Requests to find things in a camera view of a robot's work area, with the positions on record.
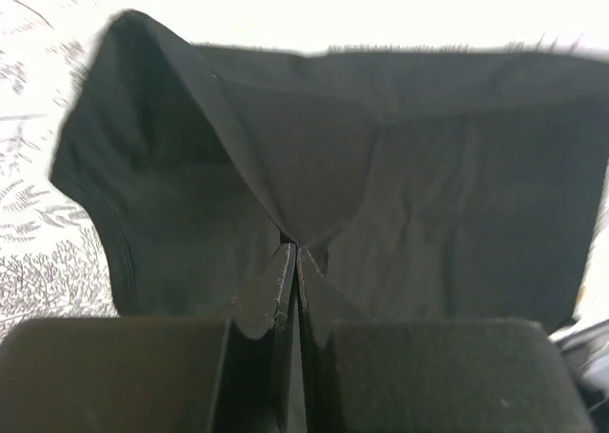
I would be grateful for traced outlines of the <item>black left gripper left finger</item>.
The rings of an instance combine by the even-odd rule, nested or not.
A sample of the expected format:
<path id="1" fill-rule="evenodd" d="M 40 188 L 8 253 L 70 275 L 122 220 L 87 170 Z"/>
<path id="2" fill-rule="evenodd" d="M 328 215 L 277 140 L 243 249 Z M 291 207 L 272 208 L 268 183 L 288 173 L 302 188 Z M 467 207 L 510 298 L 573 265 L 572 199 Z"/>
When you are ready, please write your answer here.
<path id="1" fill-rule="evenodd" d="M 210 318 L 48 318 L 1 345 L 5 432 L 283 432 L 295 248 Z"/>

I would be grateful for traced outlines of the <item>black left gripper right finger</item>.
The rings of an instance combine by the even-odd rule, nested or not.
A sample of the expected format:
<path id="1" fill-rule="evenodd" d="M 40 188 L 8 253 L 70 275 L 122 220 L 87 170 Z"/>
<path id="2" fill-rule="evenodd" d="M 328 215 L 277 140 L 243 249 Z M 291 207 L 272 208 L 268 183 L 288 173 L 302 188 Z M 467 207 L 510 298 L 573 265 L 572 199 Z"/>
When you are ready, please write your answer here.
<path id="1" fill-rule="evenodd" d="M 520 319 L 376 321 L 298 253 L 311 432 L 591 432 L 557 347 Z"/>

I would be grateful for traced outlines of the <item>black t shirt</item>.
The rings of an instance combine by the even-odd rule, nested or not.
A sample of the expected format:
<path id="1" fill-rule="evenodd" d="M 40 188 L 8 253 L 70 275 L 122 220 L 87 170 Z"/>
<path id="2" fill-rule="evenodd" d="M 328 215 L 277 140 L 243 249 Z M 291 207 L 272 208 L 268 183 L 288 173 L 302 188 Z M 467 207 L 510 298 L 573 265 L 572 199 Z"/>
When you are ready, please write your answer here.
<path id="1" fill-rule="evenodd" d="M 608 161 L 608 67 L 539 52 L 304 57 L 108 28 L 50 180 L 123 315 L 206 315 L 287 244 L 372 317 L 571 316 Z"/>

